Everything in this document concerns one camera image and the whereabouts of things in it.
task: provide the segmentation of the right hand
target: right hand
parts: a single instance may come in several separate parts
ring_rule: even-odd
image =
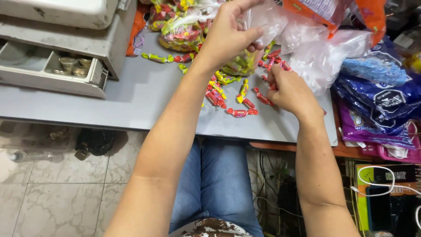
[[[268,90],[267,98],[281,109],[293,113],[300,122],[316,117],[323,118],[323,109],[304,79],[296,72],[284,71],[274,64],[267,81],[278,87],[278,90]]]

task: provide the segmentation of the tile floor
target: tile floor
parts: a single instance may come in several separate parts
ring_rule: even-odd
[[[122,132],[109,154],[83,162],[65,154],[64,160],[19,164],[0,183],[0,237],[101,237],[145,137]],[[258,157],[259,151],[248,150],[249,169],[261,175]],[[250,178],[258,192],[260,181],[253,172]]]

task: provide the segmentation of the blue jeans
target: blue jeans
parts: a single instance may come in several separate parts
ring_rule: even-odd
[[[200,219],[218,218],[263,237],[257,221],[245,149],[236,141],[205,139],[193,146],[181,172],[170,233]]]

